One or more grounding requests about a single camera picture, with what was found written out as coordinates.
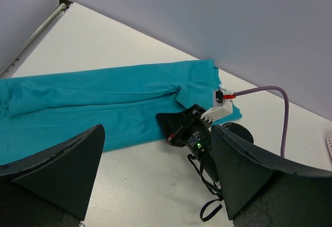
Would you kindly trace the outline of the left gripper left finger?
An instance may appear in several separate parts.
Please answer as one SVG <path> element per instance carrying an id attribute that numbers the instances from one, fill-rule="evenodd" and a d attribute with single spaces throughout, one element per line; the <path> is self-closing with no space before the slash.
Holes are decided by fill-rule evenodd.
<path id="1" fill-rule="evenodd" d="M 84 219 L 104 142 L 98 124 L 1 165 L 1 219 Z"/>

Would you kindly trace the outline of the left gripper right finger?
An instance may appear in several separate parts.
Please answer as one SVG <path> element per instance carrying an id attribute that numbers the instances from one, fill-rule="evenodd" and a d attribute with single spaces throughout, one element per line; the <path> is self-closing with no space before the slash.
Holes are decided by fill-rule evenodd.
<path id="1" fill-rule="evenodd" d="M 211 139 L 230 220 L 331 220 L 330 171 L 282 158 L 219 125 Z"/>

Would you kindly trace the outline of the teal t-shirt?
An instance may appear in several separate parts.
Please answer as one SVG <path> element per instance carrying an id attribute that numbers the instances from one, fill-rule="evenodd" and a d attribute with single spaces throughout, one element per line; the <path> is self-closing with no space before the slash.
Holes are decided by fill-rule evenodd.
<path id="1" fill-rule="evenodd" d="M 159 112 L 212 107 L 211 60 L 126 66 L 1 81 L 1 158 L 19 159 L 101 124 L 106 151 L 163 138 Z"/>

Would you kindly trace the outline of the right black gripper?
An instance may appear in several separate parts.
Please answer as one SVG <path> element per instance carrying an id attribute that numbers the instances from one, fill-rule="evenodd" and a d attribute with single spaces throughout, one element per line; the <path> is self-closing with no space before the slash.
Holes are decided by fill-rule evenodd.
<path id="1" fill-rule="evenodd" d="M 158 113 L 156 119 L 167 142 L 176 147 L 188 147 L 193 156 L 203 163 L 203 169 L 213 182 L 218 181 L 212 157 L 210 121 L 201 119 L 205 109 L 194 104 L 178 113 Z"/>

